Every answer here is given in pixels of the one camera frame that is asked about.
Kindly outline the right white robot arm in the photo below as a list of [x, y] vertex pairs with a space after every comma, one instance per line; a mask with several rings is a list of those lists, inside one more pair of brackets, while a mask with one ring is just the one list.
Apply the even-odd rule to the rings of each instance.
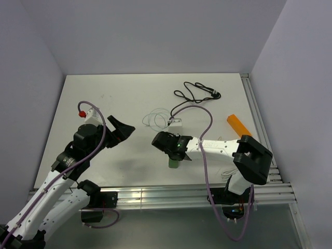
[[233, 163], [237, 171], [229, 177], [224, 191], [230, 202], [238, 201], [251, 185], [267, 183], [273, 158], [270, 150], [249, 135], [239, 140], [214, 141], [161, 131], [151, 144], [174, 161]]

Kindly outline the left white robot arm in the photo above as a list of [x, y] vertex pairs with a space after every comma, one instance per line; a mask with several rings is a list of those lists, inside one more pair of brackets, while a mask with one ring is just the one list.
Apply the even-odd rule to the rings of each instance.
[[113, 116], [109, 116], [108, 121], [114, 131], [110, 131], [104, 121], [86, 122], [78, 128], [35, 195], [11, 221], [1, 225], [1, 248], [44, 248], [48, 238], [71, 215], [85, 207], [99, 208], [101, 189], [90, 180], [80, 182], [59, 205], [56, 202], [101, 150], [115, 147], [135, 131], [135, 127]]

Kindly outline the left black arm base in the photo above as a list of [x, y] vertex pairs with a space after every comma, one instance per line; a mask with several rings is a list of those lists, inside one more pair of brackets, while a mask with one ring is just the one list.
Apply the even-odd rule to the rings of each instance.
[[[80, 217], [82, 224], [93, 229], [104, 229], [115, 225], [120, 219], [119, 212], [115, 210], [117, 201], [118, 192], [116, 191], [102, 191], [93, 194], [88, 205], [81, 210]], [[102, 219], [106, 217], [107, 212], [113, 213], [115, 215], [115, 220], [108, 225], [95, 225], [100, 223]]]

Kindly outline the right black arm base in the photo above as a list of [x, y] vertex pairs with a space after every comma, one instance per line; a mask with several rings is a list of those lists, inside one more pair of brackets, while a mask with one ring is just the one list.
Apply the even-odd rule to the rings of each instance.
[[222, 206], [223, 215], [228, 220], [238, 221], [244, 218], [245, 204], [251, 208], [254, 204], [254, 193], [250, 198], [251, 189], [248, 188], [242, 195], [226, 191], [225, 188], [211, 188], [210, 192], [215, 204]]

